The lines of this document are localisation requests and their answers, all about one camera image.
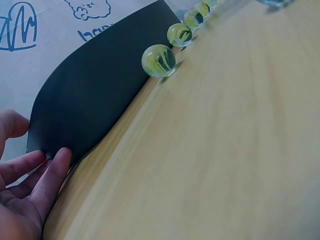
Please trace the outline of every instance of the blue drawing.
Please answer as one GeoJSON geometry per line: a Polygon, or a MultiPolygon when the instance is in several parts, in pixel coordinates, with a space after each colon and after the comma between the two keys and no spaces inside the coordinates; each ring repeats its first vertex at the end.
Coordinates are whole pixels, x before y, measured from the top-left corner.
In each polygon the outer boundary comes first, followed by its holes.
{"type": "Polygon", "coordinates": [[[30,3],[17,2],[8,16],[0,16],[0,50],[13,52],[34,48],[36,39],[37,17],[30,3]],[[13,30],[10,30],[11,24],[14,24],[13,30]]]}
{"type": "Polygon", "coordinates": [[[107,0],[64,0],[73,10],[73,15],[80,20],[106,18],[111,14],[107,0]]]}

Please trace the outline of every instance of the wood grain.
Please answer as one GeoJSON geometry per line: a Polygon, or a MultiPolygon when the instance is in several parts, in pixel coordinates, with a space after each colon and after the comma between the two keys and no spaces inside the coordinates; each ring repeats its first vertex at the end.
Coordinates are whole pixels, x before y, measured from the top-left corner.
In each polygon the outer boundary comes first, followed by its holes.
{"type": "Polygon", "coordinates": [[[319,13],[222,1],[78,166],[44,239],[319,237],[319,13]]]}

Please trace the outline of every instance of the glass marble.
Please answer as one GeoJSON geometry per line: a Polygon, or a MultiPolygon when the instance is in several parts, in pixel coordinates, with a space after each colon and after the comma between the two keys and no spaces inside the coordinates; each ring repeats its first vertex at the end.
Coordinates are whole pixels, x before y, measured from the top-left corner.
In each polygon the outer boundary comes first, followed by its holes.
{"type": "Polygon", "coordinates": [[[187,11],[182,19],[184,25],[192,30],[197,30],[204,25],[204,17],[198,11],[187,11]]]}
{"type": "Polygon", "coordinates": [[[156,44],[144,51],[141,64],[148,75],[156,78],[165,78],[175,71],[176,58],[169,47],[156,44]]]}
{"type": "Polygon", "coordinates": [[[293,0],[257,0],[257,1],[272,7],[282,8],[290,4],[293,0]]]}
{"type": "Polygon", "coordinates": [[[199,2],[196,5],[194,5],[193,9],[195,11],[198,11],[204,19],[208,17],[210,14],[210,7],[203,2],[199,2]]]}
{"type": "Polygon", "coordinates": [[[192,32],[186,25],[176,23],[169,27],[166,37],[173,46],[186,47],[192,41],[192,32]]]}
{"type": "Polygon", "coordinates": [[[217,0],[202,0],[204,4],[207,4],[210,9],[213,9],[217,6],[217,0]]]}

